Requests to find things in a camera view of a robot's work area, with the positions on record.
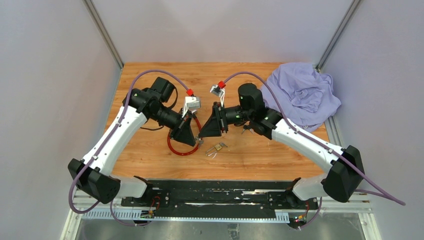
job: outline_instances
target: white wall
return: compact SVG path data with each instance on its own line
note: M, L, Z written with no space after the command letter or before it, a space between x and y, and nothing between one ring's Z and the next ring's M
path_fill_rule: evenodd
M318 63L352 0L94 0L124 62Z
M324 68L342 103L335 119L344 143L407 204L370 198L384 240L424 235L423 10L420 0L364 0Z
M60 237L119 73L82 1L0 2L0 239Z

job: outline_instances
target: gray floor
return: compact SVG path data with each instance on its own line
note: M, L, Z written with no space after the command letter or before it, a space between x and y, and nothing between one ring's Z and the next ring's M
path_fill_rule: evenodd
M78 240L365 240L358 215L327 213L298 232L287 224L158 221L128 227L114 220L82 220Z

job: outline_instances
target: lavender towel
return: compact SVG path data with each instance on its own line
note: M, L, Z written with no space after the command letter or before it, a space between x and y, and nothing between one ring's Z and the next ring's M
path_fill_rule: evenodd
M319 74L309 63L281 64L266 83L274 92L286 116L308 132L316 130L342 104L333 95L333 79ZM265 86L261 89L265 105L279 111Z

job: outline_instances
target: white panel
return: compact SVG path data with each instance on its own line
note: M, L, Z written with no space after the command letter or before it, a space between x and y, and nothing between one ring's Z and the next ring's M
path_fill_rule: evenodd
M318 63L352 0L94 0L124 62Z
M119 72L82 1L1 1L0 239L60 237Z
M424 235L423 10L421 0L363 1L324 68L342 103L335 119L344 143L406 202L370 197L384 240Z

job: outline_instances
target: wood grain surface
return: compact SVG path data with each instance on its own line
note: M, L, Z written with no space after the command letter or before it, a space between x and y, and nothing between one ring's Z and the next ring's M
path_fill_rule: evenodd
M209 89L219 81L225 80L233 73L250 71L258 74L264 80L280 63L239 63L239 62L193 62L193 63L153 63L134 62L126 63L120 82L114 96L107 127L112 123L122 105L129 86L141 72L150 69L168 71L180 78L194 94L201 98L201 108L197 116L203 125L212 113L213 102L219 98ZM178 89L178 101L174 107L178 111L186 96L185 89L171 77L162 73L149 73L141 77L135 88L150 87L156 77L171 81ZM253 76L239 75L227 83L225 105L238 105L237 88L243 83L254 83L258 87L262 84ZM172 94L166 106L175 98ZM193 133L199 130L192 122ZM149 120L144 127L157 128L158 124ZM123 150L113 174L121 176L140 176L147 179L214 179L214 180L293 180L298 177L312 177L321 174L321 169L312 161L291 149L290 147L264 136L252 134L243 128L231 125L228 133L222 137L204 139L200 149L189 156L173 154L167 146L167 128L158 131L140 129L135 133L126 148ZM322 125L314 134L328 141L325 126ZM177 151L188 151L191 146L171 141ZM205 152L214 145L223 142L228 148L219 151L215 158L206 156Z

